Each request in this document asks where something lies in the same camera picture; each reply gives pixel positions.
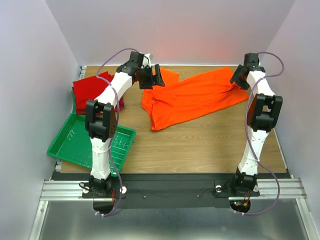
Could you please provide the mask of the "orange t shirt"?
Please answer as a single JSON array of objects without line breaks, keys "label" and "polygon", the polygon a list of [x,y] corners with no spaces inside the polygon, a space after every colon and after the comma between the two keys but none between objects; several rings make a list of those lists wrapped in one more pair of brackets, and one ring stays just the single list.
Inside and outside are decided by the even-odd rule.
[{"label": "orange t shirt", "polygon": [[249,98],[245,90],[230,83],[233,72],[229,67],[203,72],[182,81],[176,72],[160,68],[160,73],[165,86],[145,90],[141,100],[152,131],[232,107]]}]

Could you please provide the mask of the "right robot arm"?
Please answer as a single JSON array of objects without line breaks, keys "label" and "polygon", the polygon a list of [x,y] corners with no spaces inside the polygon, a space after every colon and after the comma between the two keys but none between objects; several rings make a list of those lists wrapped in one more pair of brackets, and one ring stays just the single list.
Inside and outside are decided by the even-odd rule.
[{"label": "right robot arm", "polygon": [[246,146],[236,172],[230,182],[235,195],[258,192],[258,165],[264,143],[276,126],[283,98],[271,89],[264,67],[260,66],[258,53],[246,53],[243,64],[234,72],[230,82],[243,90],[250,89],[245,110]]}]

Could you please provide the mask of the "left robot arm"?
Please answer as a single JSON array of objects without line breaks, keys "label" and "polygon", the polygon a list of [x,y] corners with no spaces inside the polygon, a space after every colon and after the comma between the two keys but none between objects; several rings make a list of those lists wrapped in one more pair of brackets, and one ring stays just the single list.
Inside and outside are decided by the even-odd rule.
[{"label": "left robot arm", "polygon": [[100,197],[111,193],[111,144],[118,127],[120,98],[133,86],[139,84],[143,90],[154,86],[164,87],[159,65],[151,65],[152,55],[138,51],[130,53],[128,61],[117,67],[113,80],[95,99],[85,106],[85,130],[88,132],[92,149],[92,168],[85,191]]}]

